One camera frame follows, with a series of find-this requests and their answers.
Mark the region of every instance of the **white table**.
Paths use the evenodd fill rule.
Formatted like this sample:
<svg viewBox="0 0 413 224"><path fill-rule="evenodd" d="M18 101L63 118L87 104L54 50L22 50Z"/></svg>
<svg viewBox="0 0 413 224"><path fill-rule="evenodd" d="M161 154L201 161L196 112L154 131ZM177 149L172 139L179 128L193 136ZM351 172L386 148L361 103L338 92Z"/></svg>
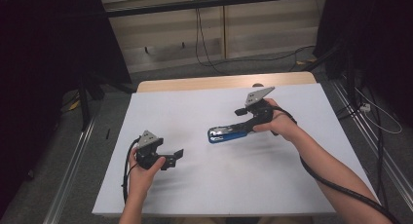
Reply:
<svg viewBox="0 0 413 224"><path fill-rule="evenodd" d="M119 216L128 147L145 130L165 139L170 154L184 148L176 168L160 171L143 213L157 216L277 216L334 212L294 147L269 132L209 144L211 127L243 122L237 117L252 88L135 93L93 213ZM373 191L319 84L280 86L268 95L288 110L330 154Z"/></svg>

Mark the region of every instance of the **finger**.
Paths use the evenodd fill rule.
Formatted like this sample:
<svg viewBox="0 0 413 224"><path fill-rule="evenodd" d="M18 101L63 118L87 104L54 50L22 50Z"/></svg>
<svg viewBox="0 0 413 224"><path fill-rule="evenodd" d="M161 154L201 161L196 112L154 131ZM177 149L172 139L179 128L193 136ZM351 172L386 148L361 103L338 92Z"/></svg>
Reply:
<svg viewBox="0 0 413 224"><path fill-rule="evenodd" d="M158 172L158 170L164 165L165 161L167 159L165 157L161 157L159 158L154 165L152 165L152 167L150 169L148 169L149 173L151 173L152 175L155 175L156 172Z"/></svg>
<svg viewBox="0 0 413 224"><path fill-rule="evenodd" d="M256 132L269 131L271 129L271 124L267 123L262 125L255 125L252 129Z"/></svg>
<svg viewBox="0 0 413 224"><path fill-rule="evenodd" d="M271 98L264 98L268 103L271 105L279 106L273 99Z"/></svg>
<svg viewBox="0 0 413 224"><path fill-rule="evenodd" d="M129 156L129 162L130 162L130 164L136 164L136 163L137 163L136 157L134 156L134 155L136 154L136 152L137 152L137 148L136 148L136 147L134 147L134 148L131 149L131 153L130 153L130 156Z"/></svg>

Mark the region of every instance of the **gray plastic part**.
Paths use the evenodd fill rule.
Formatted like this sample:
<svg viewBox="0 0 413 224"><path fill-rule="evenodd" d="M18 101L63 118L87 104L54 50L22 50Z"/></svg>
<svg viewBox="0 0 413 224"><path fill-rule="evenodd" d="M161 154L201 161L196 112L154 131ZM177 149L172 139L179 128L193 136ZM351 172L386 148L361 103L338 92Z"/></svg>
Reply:
<svg viewBox="0 0 413 224"><path fill-rule="evenodd" d="M137 142L137 148L143 148L158 140L158 136L153 134L151 131L145 130L142 137Z"/></svg>
<svg viewBox="0 0 413 224"><path fill-rule="evenodd" d="M255 104L256 102L260 101L262 98L264 98L264 96L266 96L268 93L270 93L274 89L275 87L270 87L264 90L259 90L259 91L249 93L248 96L246 97L245 107L248 107L249 105Z"/></svg>

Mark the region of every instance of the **dark curtain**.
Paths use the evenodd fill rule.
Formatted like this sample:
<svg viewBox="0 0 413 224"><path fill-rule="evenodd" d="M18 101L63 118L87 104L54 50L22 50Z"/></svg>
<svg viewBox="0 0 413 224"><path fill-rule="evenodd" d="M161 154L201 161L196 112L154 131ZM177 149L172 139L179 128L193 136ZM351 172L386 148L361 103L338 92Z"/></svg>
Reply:
<svg viewBox="0 0 413 224"><path fill-rule="evenodd" d="M108 19L76 17L102 11L100 0L0 0L0 217L44 152L61 98L78 88L80 74L131 81Z"/></svg>
<svg viewBox="0 0 413 224"><path fill-rule="evenodd" d="M315 56L334 45L343 51L329 59L326 73L338 78L347 66L355 69L391 106L400 120L413 126L413 0L326 0Z"/></svg>

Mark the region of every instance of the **hand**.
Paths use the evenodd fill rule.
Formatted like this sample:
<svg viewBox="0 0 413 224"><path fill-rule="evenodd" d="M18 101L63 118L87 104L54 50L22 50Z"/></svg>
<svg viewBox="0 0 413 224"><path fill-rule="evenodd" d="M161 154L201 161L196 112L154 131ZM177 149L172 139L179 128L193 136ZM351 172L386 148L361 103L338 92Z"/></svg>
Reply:
<svg viewBox="0 0 413 224"><path fill-rule="evenodd" d="M135 154L137 148L133 148L129 155L130 168L137 164ZM130 190L129 199L139 199L142 203L146 198L146 194L152 185L152 181L156 172L164 165L166 158L159 158L150 169L144 169L139 165L131 169L130 173Z"/></svg>
<svg viewBox="0 0 413 224"><path fill-rule="evenodd" d="M279 106L273 99L271 98L266 98L265 99L268 103L270 103L272 106ZM267 124L262 124L262 125L256 125L252 129L254 131L273 131L275 133L278 133L282 135L286 140L290 141L290 136L289 134L291 132L294 132L294 129L297 128L297 125L292 122L288 116L286 116L282 111L280 110L274 110L273 111L273 120L270 123Z"/></svg>

